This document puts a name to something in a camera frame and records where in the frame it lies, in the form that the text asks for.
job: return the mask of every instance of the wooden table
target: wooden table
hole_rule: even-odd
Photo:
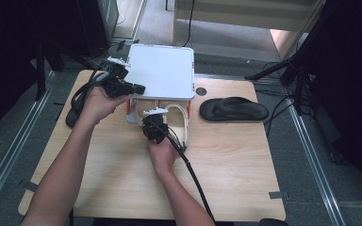
[[[31,182],[38,184],[65,143],[70,128],[64,120],[73,93],[88,81],[91,71],[78,76],[63,113],[49,139]],[[205,88],[191,103],[189,146],[186,156],[218,221],[260,221],[286,217],[269,145],[262,122],[209,123],[199,116],[199,106],[218,97],[242,96],[256,101],[252,83],[196,78],[195,88]],[[77,217],[173,219],[161,183],[156,178],[141,128],[125,119],[126,105],[95,128],[85,175],[74,206]],[[200,203],[199,192],[182,161],[174,172]],[[26,191],[19,212],[24,215],[33,193]]]

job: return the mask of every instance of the black slipper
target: black slipper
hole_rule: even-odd
[[[242,97],[206,100],[199,113],[206,121],[263,121],[269,116],[267,107]]]

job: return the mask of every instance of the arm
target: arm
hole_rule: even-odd
[[[167,138],[160,144],[150,141],[149,150],[156,175],[166,191],[177,225],[214,225],[206,210],[188,193],[173,173],[173,163],[178,153],[170,141]]]
[[[110,99],[102,88],[90,92],[72,133],[35,192],[22,225],[63,225],[77,199],[95,125],[127,96]]]

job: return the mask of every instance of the metal rail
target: metal rail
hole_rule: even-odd
[[[51,94],[53,83],[56,79],[56,75],[54,72],[50,72],[48,77],[46,78],[46,92],[42,95],[39,101],[33,104],[28,113],[25,121],[23,122],[22,127],[17,133],[16,137],[13,139],[10,147],[7,150],[4,158],[0,163],[0,190],[5,183],[8,175],[13,168],[14,163],[17,160],[17,157],[22,151],[22,148],[25,145],[25,142],[34,127],[34,124],[41,114],[43,107],[45,106],[46,100]]]

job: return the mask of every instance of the finger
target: finger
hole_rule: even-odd
[[[112,100],[113,100],[114,104],[117,106],[117,105],[121,105],[121,104],[127,102],[129,99],[130,99],[129,95],[123,95],[123,96],[115,97]]]

